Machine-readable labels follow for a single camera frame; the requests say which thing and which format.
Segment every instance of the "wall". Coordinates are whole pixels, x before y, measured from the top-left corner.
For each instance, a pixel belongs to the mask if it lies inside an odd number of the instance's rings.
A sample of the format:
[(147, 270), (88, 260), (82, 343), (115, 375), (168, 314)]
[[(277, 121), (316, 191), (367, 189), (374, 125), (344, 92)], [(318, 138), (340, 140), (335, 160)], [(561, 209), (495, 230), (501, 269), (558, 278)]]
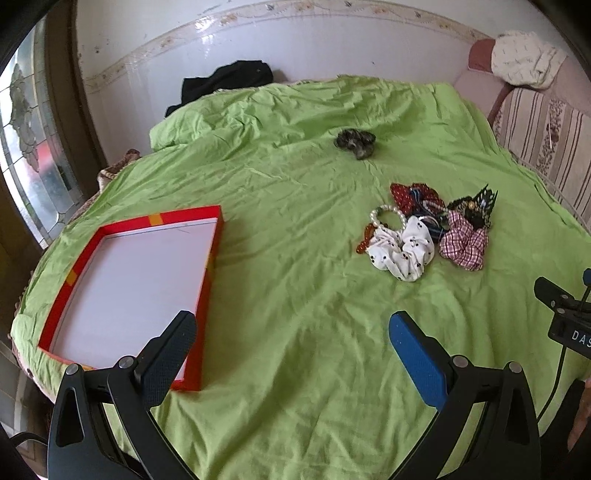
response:
[[(78, 46), (84, 77), (99, 74), (147, 41), (204, 15), (252, 0), (79, 0)], [(568, 50), (550, 21), (527, 0), (397, 0), (475, 28), (491, 37), (535, 31)]]
[[(107, 161), (118, 161), (128, 148), (149, 153), (148, 131), (168, 105), (178, 103), (182, 78), (208, 76), (217, 66), (237, 59), (263, 59), (288, 81), (350, 73), (453, 82), (465, 67), (473, 41), (468, 36), (456, 39), (461, 44), (448, 42), (442, 34), (441, 42), (431, 38), (429, 44), (420, 33), (428, 15), (417, 21), (414, 10), (406, 8), (408, 21), (397, 18), (396, 12), (387, 19), (389, 14), (383, 15), (369, 0), (351, 0), (350, 9), (345, 0), (294, 0), (291, 7), (275, 2), (242, 11), (238, 21), (229, 15), (224, 24), (220, 12), (235, 12), (253, 2), (79, 0), (80, 69)], [(549, 20), (527, 0), (398, 2), (491, 36), (508, 29), (533, 30), (567, 49)], [(207, 16), (206, 21), (195, 21)], [(444, 21), (436, 18), (432, 23)], [(392, 22), (388, 25), (384, 19)], [(409, 23), (415, 24), (414, 31)]]

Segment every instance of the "green blanket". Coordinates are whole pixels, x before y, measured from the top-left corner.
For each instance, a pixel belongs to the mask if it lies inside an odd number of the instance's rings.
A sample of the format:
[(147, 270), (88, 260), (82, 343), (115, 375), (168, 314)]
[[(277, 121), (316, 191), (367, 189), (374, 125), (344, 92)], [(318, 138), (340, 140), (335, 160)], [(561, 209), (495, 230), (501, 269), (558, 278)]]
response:
[[(372, 158), (335, 148), (345, 127), (377, 136)], [(540, 410), (560, 346), (546, 335), (551, 312), (534, 298), (534, 281), (543, 275), (582, 293), (591, 238), (451, 86), (340, 77), (216, 93), (157, 125), (151, 141), (155, 153), (126, 168), (52, 244), (14, 322), (18, 349), (52, 394), (64, 365), (37, 341), (97, 227), (220, 204), (204, 386), (170, 393), (154, 409), (201, 478), (387, 478), (434, 414), (388, 341), (397, 310), (475, 365), (522, 363)], [(403, 283), (355, 254), (369, 212), (391, 201), (392, 182), (426, 182), (445, 201), (487, 183), (499, 190), (484, 269), (437, 256), (417, 282)], [(587, 366), (567, 354), (542, 428)]]

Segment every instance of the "green bed sheet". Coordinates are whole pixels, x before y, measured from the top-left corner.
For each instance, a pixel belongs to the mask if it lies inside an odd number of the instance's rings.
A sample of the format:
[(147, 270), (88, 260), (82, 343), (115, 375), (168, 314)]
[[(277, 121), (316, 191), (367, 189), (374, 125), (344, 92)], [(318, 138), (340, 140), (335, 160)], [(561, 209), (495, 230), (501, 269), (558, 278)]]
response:
[[(372, 158), (335, 148), (345, 127), (375, 133)], [(534, 281), (543, 275), (582, 293), (591, 238), (450, 85), (340, 77), (216, 93), (157, 125), (151, 142), (155, 153), (125, 169), (52, 244), (15, 319), (14, 341), (51, 394), (65, 366), (37, 342), (97, 227), (220, 204), (203, 389), (169, 393), (154, 409), (201, 478), (387, 478), (434, 414), (388, 341), (397, 310), (450, 354), (486, 367), (522, 363), (540, 410), (560, 346), (547, 337), (551, 313), (534, 298)], [(484, 269), (437, 256), (417, 282), (403, 283), (355, 254), (369, 212), (391, 201), (392, 182), (426, 182), (446, 201), (485, 184), (498, 190)], [(567, 354), (542, 429), (588, 366)]]

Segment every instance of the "white cloth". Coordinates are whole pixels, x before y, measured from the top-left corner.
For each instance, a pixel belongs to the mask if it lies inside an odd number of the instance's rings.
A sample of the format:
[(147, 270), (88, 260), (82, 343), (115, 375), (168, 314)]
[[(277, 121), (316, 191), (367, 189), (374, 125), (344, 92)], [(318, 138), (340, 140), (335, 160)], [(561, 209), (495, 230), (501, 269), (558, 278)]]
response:
[(435, 246), (425, 224), (412, 216), (402, 234), (383, 225), (376, 228), (366, 253), (375, 268), (388, 270), (399, 280), (415, 281), (433, 259)]
[(492, 49), (492, 73), (511, 85), (537, 89), (550, 86), (566, 53), (533, 32), (509, 30), (496, 39)]

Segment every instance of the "window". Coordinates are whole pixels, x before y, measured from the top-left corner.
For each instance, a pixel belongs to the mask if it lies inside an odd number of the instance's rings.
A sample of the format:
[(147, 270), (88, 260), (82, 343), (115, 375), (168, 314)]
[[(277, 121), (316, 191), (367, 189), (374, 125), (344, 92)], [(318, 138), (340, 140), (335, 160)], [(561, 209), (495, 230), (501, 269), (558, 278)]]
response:
[(46, 248), (83, 203), (51, 113), (41, 20), (0, 76), (0, 170), (20, 214)]

